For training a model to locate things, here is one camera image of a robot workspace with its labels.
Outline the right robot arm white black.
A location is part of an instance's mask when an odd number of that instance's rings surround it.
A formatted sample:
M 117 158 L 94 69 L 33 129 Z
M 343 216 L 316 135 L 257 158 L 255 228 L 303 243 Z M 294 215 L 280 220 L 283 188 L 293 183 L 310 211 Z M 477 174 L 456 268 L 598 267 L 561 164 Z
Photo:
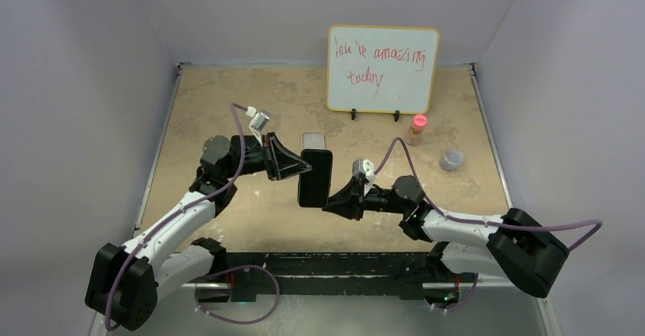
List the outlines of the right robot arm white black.
M 360 220 L 365 211 L 401 214 L 399 226 L 406 236 L 434 246 L 427 260 L 432 278 L 444 281 L 461 273 L 504 277 L 536 298 L 549 294 L 570 253 L 517 208 L 488 217 L 440 212 L 413 176 L 399 177 L 391 189 L 368 188 L 364 179 L 353 177 L 323 210 L 349 220 Z

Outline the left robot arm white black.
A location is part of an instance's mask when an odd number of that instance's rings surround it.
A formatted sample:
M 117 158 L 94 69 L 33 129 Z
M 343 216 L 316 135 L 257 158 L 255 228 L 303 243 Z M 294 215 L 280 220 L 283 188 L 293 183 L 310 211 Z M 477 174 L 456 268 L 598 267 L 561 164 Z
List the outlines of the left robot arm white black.
M 171 255 L 231 203 L 239 176 L 265 172 L 270 180 L 280 181 L 312 168 L 273 132 L 261 138 L 216 135 L 207 139 L 196 178 L 179 203 L 135 238 L 120 246 L 107 243 L 98 250 L 84 298 L 86 306 L 104 315 L 109 330 L 121 325 L 134 331 L 150 318 L 161 287 L 176 273 L 219 281 L 226 274 L 227 262 L 217 255 L 213 241 L 202 239 L 181 255 Z

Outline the black phone without case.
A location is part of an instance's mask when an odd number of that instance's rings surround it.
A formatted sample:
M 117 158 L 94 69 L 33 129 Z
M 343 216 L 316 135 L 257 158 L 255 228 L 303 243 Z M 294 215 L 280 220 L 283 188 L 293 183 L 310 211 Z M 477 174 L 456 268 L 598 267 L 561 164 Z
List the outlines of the black phone without case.
M 312 169 L 299 175 L 297 203 L 302 208 L 324 208 L 332 181 L 333 153 L 330 150 L 305 149 L 301 158 Z

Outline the white phone case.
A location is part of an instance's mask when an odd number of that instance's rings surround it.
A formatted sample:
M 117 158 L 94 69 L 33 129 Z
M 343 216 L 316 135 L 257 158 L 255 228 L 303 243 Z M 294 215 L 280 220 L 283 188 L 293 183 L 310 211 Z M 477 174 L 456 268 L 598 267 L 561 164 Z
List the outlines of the white phone case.
M 326 138 L 322 131 L 304 132 L 301 137 L 303 150 L 325 150 Z

